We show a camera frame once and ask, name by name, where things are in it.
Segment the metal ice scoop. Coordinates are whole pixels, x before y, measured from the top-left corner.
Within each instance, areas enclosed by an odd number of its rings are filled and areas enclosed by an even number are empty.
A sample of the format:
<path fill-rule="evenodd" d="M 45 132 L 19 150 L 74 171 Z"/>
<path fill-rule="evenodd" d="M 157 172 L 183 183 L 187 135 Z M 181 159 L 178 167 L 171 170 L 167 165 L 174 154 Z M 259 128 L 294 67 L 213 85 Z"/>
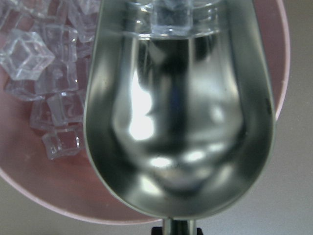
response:
<path fill-rule="evenodd" d="M 255 183 L 275 107 L 252 0 L 192 0 L 186 37 L 155 37 L 153 0 L 103 0 L 84 134 L 118 200 L 162 219 L 154 235 L 200 235 Z"/>

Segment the ice cube in scoop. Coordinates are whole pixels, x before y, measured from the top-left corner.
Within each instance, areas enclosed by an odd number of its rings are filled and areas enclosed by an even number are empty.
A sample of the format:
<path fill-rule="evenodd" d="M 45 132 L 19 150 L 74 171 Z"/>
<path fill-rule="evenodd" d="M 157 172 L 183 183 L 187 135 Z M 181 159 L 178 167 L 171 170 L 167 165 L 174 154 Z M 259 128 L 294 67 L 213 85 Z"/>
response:
<path fill-rule="evenodd" d="M 191 0 L 154 0 L 150 19 L 155 37 L 186 37 L 193 26 Z"/>

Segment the clear ice cube pile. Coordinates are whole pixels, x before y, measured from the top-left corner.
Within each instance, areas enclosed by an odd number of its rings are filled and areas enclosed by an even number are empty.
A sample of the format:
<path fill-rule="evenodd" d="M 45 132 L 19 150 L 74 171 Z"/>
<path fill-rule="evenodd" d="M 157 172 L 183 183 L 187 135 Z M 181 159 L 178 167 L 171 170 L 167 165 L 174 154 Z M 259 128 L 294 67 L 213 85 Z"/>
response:
<path fill-rule="evenodd" d="M 29 126 L 54 160 L 85 144 L 82 119 L 100 1 L 3 0 L 0 67 L 4 89 L 30 102 Z"/>

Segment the pink bowl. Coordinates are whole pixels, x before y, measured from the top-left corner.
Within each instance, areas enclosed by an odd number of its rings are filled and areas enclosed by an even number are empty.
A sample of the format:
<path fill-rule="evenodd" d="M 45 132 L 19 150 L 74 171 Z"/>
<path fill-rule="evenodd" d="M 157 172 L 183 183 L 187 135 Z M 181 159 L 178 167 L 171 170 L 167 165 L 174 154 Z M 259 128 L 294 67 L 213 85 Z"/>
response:
<path fill-rule="evenodd" d="M 290 70 L 287 16 L 281 0 L 257 0 L 255 9 L 279 114 Z M 41 206 L 74 219 L 109 225 L 154 221 L 128 208 L 104 188 L 85 151 L 75 157 L 49 160 L 39 133 L 29 126 L 30 112 L 31 104 L 1 91 L 1 178 Z"/>

